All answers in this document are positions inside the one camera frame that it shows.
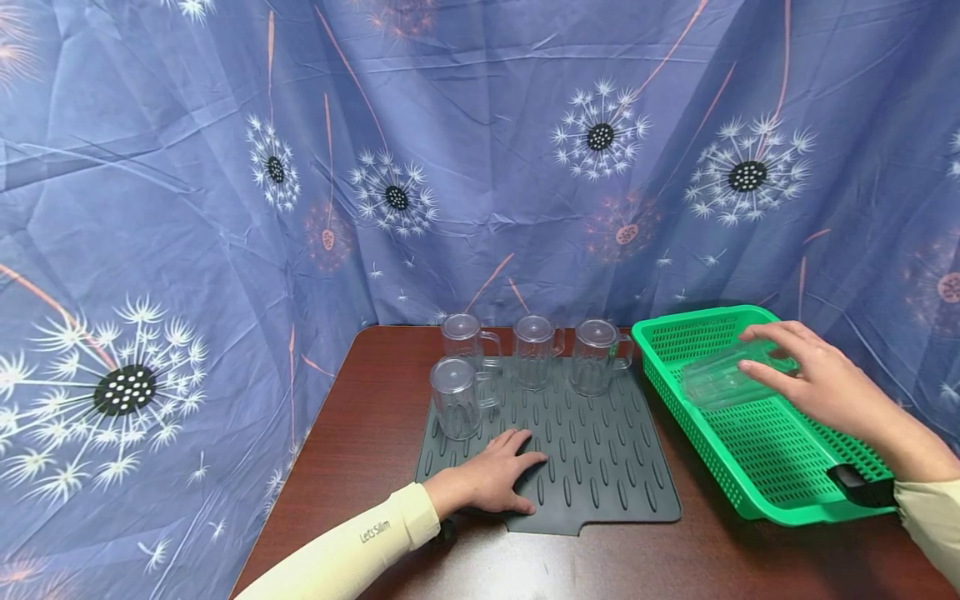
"black flower center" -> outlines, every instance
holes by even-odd
[[[752,192],[767,181],[767,165],[756,160],[745,160],[733,167],[727,183],[738,192]]]
[[[388,186],[383,192],[383,197],[387,201],[387,206],[393,210],[406,210],[410,206],[406,191],[398,185]]]
[[[93,391],[93,407],[109,416],[135,412],[154,399],[156,374],[140,364],[127,365],[100,379]]]
[[[283,180],[287,179],[287,174],[283,171],[283,162],[276,156],[267,156],[263,161],[263,167],[267,170],[267,175],[277,185],[282,185]]]
[[[597,123],[587,132],[587,146],[594,152],[603,152],[610,148],[616,132],[609,123]]]

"gray silicone drying mat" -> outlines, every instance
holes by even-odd
[[[416,481],[463,463],[505,429],[531,429],[533,438],[522,449],[550,460],[516,482],[516,492],[537,513],[507,514],[508,530],[577,536],[586,523],[678,520],[680,500],[634,373],[621,373],[606,394],[587,398],[567,383],[569,361],[554,361],[546,389],[530,392],[517,386],[512,358],[504,358],[505,374],[480,389],[482,397],[493,392],[498,403],[468,440],[445,436],[431,406]]]

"hand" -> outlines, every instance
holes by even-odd
[[[802,413],[871,445],[897,479],[938,482],[960,479],[960,460],[935,433],[901,409],[843,352],[797,322],[751,325],[744,342],[770,340],[800,363],[792,377],[744,360],[738,367],[783,394]]]
[[[740,334],[744,342],[757,338],[776,343],[792,356],[800,363],[800,374],[792,377],[749,360],[740,362],[740,370],[783,394],[808,417],[868,444],[906,417],[843,352],[806,325],[795,321],[751,325]]]
[[[490,440],[482,452],[453,468],[445,468],[423,484],[437,517],[444,520],[465,506],[488,513],[516,511],[532,515],[533,503],[514,493],[514,483],[523,471],[547,460],[542,452],[516,456],[533,433],[508,429]]]

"green plastic basket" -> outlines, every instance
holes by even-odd
[[[711,412],[686,400],[687,363],[726,348],[748,325],[777,320],[759,306],[710,308],[641,321],[633,335],[644,372],[741,516],[796,526],[894,511],[852,504],[826,475],[835,464],[850,463],[867,481],[891,477],[879,457],[808,419],[783,396]]]

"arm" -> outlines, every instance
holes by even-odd
[[[237,600],[347,600],[356,598],[404,554],[440,531],[440,521],[465,506],[527,515],[533,504],[513,485],[541,452],[516,456],[532,434],[509,429],[459,467],[445,468],[423,485],[410,484],[364,514],[331,529],[244,589]]]
[[[799,323],[748,327],[741,340],[771,340],[800,363],[796,377],[743,361],[752,379],[801,412],[872,446],[897,478],[900,518],[913,541],[960,590],[960,460],[840,350]]]

